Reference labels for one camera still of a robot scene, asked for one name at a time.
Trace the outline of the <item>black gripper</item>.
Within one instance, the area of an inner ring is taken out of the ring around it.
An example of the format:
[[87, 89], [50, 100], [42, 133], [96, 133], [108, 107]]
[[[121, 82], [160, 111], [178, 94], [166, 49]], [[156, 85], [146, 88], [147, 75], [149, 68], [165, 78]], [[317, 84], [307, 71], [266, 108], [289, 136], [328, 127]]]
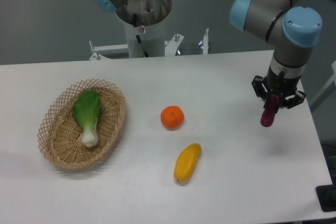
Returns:
[[279, 108], [291, 109], [302, 104], [306, 98], [303, 91], [297, 90], [299, 77], [285, 78], [285, 72], [275, 74], [268, 69], [266, 77], [255, 76], [251, 82], [257, 97], [266, 102], [272, 95], [279, 98]]

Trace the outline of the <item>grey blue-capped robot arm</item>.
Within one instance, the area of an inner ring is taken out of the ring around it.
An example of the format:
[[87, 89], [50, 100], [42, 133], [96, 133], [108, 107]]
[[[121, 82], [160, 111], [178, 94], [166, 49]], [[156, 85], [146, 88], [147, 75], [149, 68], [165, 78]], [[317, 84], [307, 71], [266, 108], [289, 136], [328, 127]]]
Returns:
[[[175, 54], [176, 48], [167, 46], [163, 35], [171, 0], [94, 1], [124, 23], [130, 57]], [[293, 108], [306, 97], [297, 83], [319, 40], [322, 18], [311, 8], [296, 6], [297, 1], [235, 0], [230, 9], [229, 20], [235, 27], [274, 46], [267, 75], [252, 81], [265, 109]]]

